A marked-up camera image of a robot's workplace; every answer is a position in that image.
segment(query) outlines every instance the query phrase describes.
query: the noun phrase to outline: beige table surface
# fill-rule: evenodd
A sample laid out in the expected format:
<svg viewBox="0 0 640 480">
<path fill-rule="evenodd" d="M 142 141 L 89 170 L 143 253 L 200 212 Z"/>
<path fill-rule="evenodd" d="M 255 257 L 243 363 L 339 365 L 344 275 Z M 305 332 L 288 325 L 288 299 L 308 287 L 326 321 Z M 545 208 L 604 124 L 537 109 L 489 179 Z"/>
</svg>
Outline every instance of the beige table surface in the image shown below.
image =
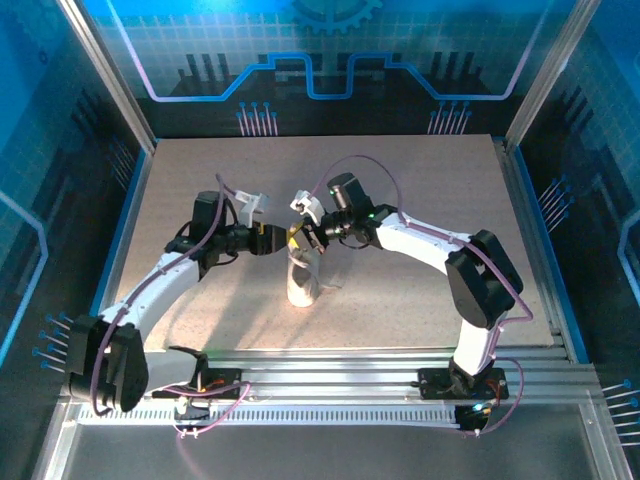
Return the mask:
<svg viewBox="0 0 640 480">
<path fill-rule="evenodd" d="M 191 218 L 199 191 L 216 190 L 220 172 L 232 188 L 264 192 L 270 208 L 261 220 L 288 227 L 299 217 L 288 205 L 310 190 L 336 159 L 367 154 L 397 176 L 405 211 L 459 232 L 493 231 L 520 272 L 523 298 L 536 318 L 511 325 L 503 345 L 549 345 L 551 335 L 504 179 L 488 135 L 297 137 L 163 140 L 160 142 L 118 299 L 153 267 L 178 228 Z M 374 203 L 395 205 L 384 172 L 364 160 L 343 163 Z M 333 209 L 326 190 L 320 196 Z M 285 250 L 267 257 L 241 255 L 212 269 L 158 322 L 146 348 L 442 347 L 457 343 L 460 318 L 447 279 L 401 254 L 375 248 L 351 251 L 336 244 L 323 257 L 325 292 L 308 309 L 286 297 Z"/>
</svg>

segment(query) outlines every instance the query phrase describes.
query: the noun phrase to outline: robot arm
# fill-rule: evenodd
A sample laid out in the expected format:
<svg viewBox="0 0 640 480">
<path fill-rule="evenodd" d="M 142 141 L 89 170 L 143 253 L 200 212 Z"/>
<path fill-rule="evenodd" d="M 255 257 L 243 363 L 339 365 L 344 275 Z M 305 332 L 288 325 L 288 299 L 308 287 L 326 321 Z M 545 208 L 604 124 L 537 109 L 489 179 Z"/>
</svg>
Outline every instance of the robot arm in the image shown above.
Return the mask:
<svg viewBox="0 0 640 480">
<path fill-rule="evenodd" d="M 239 252 L 268 255 L 286 245 L 286 230 L 274 225 L 253 222 L 254 211 L 264 209 L 264 195 L 237 192 L 244 201 L 242 222 L 231 225 L 220 222 L 207 243 L 190 257 L 171 268 L 167 266 L 197 245 L 211 228 L 218 202 L 224 202 L 222 219 L 227 208 L 236 217 L 233 205 L 218 192 L 201 192 L 194 203 L 188 235 L 179 232 L 167 244 L 165 253 L 149 274 L 155 281 L 131 302 L 121 324 L 116 327 L 109 343 L 98 379 L 98 404 L 127 412 L 133 409 L 145 393 L 169 385 L 198 386 L 208 361 L 201 352 L 171 347 L 166 352 L 144 352 L 144 342 L 164 313 L 195 286 L 214 266 L 222 265 L 220 256 L 235 258 Z M 90 383 L 98 349 L 109 328 L 125 306 L 122 300 L 103 310 L 97 317 L 81 315 L 74 320 L 69 332 L 69 348 L 65 365 L 65 387 L 76 398 L 90 399 Z"/>
<path fill-rule="evenodd" d="M 422 230 L 435 230 L 480 248 L 520 293 L 522 281 L 498 239 L 486 230 L 476 235 L 451 232 L 407 215 L 402 221 L 395 207 L 375 206 L 351 173 L 330 180 L 328 187 L 337 207 L 334 212 L 326 212 L 305 191 L 298 192 L 291 204 L 306 215 L 302 231 L 313 248 L 324 253 L 331 240 L 353 235 L 362 244 L 403 253 L 447 275 L 454 305 L 462 317 L 458 346 L 449 365 L 450 387 L 458 397 L 469 396 L 492 369 L 499 323 L 515 302 L 468 248 L 407 225 L 422 225 L 428 227 Z"/>
</svg>

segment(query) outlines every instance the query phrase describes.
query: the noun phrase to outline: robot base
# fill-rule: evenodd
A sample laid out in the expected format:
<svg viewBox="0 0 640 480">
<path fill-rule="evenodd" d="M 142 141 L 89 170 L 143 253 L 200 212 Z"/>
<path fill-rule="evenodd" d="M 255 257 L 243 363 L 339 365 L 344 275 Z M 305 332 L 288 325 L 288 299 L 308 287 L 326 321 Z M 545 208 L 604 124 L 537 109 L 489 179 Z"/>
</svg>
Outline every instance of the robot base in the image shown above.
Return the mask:
<svg viewBox="0 0 640 480">
<path fill-rule="evenodd" d="M 491 388 L 500 392 L 500 400 L 509 398 L 509 389 L 502 368 L 491 368 L 483 381 L 469 391 L 468 395 L 454 392 L 450 371 L 447 368 L 421 368 L 418 370 L 418 382 L 416 387 L 420 389 L 420 397 L 423 400 L 492 400 L 496 393 Z"/>
</svg>

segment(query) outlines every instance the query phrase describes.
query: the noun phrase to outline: vertical metal post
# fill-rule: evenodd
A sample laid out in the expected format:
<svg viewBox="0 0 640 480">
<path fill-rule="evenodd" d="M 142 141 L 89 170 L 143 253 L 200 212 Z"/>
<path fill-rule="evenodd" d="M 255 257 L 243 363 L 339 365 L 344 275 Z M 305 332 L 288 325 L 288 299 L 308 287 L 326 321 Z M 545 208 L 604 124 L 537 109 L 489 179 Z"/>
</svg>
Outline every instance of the vertical metal post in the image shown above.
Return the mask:
<svg viewBox="0 0 640 480">
<path fill-rule="evenodd" d="M 505 135 L 507 152 L 515 149 L 524 138 L 542 104 L 566 67 L 571 54 L 582 38 L 601 0 L 578 0 L 531 84 L 520 108 Z"/>
<path fill-rule="evenodd" d="M 155 151 L 155 137 L 151 127 L 120 72 L 114 69 L 101 40 L 94 35 L 86 10 L 75 0 L 57 2 L 140 146 L 148 155 L 152 155 Z"/>
</svg>

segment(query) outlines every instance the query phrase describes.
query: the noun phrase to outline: enclosure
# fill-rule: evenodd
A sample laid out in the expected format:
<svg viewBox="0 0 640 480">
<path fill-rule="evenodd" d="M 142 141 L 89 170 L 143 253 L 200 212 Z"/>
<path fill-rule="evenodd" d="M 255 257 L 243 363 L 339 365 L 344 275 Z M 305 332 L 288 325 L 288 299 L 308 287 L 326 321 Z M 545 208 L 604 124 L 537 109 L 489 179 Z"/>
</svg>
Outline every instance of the enclosure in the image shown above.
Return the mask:
<svg viewBox="0 0 640 480">
<path fill-rule="evenodd" d="M 32 0 L 0 19 L 2 478 L 638 474 L 640 6 Z M 499 433 L 398 420 L 430 415 L 410 384 L 461 321 L 441 272 L 376 248 L 329 248 L 306 309 L 280 252 L 212 269 L 162 316 L 148 351 L 251 381 L 243 428 L 176 443 L 166 402 L 99 419 L 60 394 L 65 321 L 124 298 L 216 173 L 287 228 L 296 192 L 353 155 L 332 172 L 397 205 L 374 157 L 408 214 L 494 232 L 521 276 L 534 320 L 498 353 L 525 381 L 497 365 L 524 394 Z"/>
</svg>

